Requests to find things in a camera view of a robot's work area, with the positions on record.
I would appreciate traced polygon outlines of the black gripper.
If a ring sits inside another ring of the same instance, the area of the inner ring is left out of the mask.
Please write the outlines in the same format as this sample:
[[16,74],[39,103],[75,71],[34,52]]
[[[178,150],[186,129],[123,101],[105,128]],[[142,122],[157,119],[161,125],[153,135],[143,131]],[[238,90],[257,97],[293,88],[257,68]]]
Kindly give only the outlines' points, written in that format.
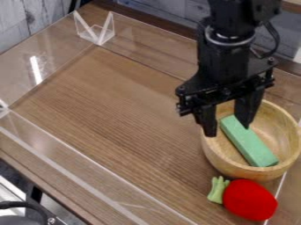
[[180,115],[194,115],[208,137],[218,131],[217,107],[234,102],[234,115],[249,128],[261,105],[265,89],[273,86],[276,61],[273,53],[258,53],[252,47],[253,30],[226,35],[205,18],[198,24],[198,69],[176,89]]

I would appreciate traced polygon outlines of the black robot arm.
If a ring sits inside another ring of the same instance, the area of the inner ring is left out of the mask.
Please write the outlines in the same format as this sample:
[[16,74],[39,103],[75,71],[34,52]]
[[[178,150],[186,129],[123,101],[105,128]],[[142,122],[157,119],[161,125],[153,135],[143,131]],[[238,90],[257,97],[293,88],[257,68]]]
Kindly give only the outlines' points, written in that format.
[[234,102],[244,127],[253,122],[266,88],[275,85],[275,50],[252,47],[257,28],[280,41],[270,19],[281,13],[283,0],[209,0],[210,14],[198,24],[198,70],[176,89],[180,115],[193,115],[208,137],[218,131],[217,106]]

